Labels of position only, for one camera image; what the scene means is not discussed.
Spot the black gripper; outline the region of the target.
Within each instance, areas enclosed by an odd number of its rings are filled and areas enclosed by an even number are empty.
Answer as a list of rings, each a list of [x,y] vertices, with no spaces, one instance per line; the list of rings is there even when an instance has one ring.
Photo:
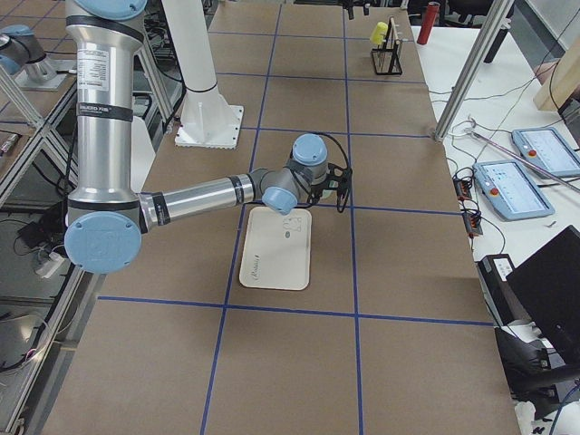
[[[346,11],[349,19],[354,19],[354,9],[361,8],[364,16],[370,14],[370,2],[367,0],[342,0],[342,8]]]

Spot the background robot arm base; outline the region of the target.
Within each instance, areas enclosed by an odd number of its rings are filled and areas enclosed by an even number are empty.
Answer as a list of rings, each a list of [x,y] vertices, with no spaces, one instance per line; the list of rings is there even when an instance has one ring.
[[[1,29],[1,66],[22,89],[52,91],[74,62],[51,58],[28,26],[13,24]]]

